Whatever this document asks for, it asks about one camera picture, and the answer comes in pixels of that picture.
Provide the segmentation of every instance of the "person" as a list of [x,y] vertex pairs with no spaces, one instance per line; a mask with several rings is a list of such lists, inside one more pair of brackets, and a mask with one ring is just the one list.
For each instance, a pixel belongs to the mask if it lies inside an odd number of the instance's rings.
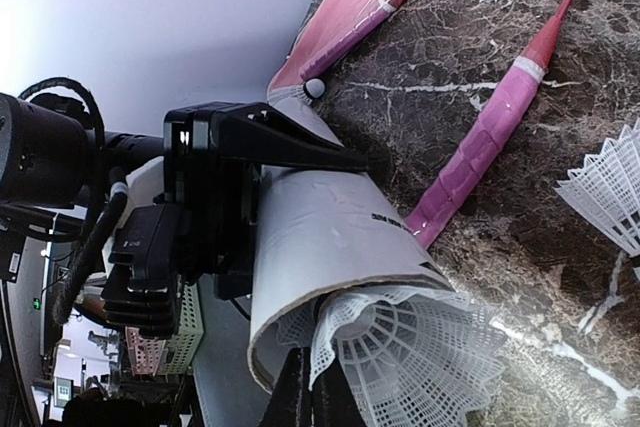
[[170,404],[143,405],[133,399],[105,400],[99,388],[92,388],[67,402],[62,423],[45,423],[45,426],[159,427],[168,424],[170,415]]

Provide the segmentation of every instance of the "pink racket handle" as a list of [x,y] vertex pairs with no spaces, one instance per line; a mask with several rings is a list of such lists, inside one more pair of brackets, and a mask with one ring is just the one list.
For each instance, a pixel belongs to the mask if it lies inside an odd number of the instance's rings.
[[369,35],[373,29],[389,18],[393,13],[389,6],[377,5],[375,10],[362,19],[338,42],[325,46],[313,58],[300,67],[300,78],[307,81],[322,75],[329,67],[346,56],[351,49]]
[[444,230],[502,151],[531,101],[544,71],[518,57],[436,181],[423,194],[407,225],[428,248]]

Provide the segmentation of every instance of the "plastic shuttlecock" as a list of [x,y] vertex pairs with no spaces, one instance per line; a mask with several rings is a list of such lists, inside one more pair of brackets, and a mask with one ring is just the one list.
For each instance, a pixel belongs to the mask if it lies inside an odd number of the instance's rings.
[[640,119],[567,172],[556,192],[630,257],[640,255]]
[[504,369],[504,342],[468,296],[408,286],[355,289],[329,301],[311,350],[311,384],[338,357],[370,427],[464,427]]
[[324,82],[320,79],[309,79],[301,85],[281,87],[267,92],[267,101],[271,105],[288,98],[299,99],[305,104],[311,104],[315,99],[322,97],[325,91]]

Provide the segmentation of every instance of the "shuttlecock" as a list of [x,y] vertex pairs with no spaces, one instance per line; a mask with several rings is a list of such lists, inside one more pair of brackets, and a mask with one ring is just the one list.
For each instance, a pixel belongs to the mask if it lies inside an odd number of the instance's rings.
[[[278,340],[304,343],[312,309],[298,309]],[[370,427],[465,427],[487,407],[504,370],[490,311],[468,296],[409,286],[358,288],[328,301],[311,349],[311,385],[336,356]]]
[[640,265],[640,119],[567,172],[556,192]]
[[280,87],[267,92],[267,101],[275,105],[281,100],[288,98],[299,99],[305,104],[311,104],[315,99],[319,99],[325,92],[324,82],[320,79],[309,79],[301,85]]

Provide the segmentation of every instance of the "brown marble surface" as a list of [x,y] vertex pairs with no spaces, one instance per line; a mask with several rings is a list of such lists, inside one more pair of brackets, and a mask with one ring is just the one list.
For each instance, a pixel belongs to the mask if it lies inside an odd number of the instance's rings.
[[[559,2],[408,0],[316,107],[406,214]],[[639,50],[640,0],[577,0],[523,123],[431,248],[509,337],[495,402],[470,425],[640,425],[640,284],[553,190],[639,116]]]

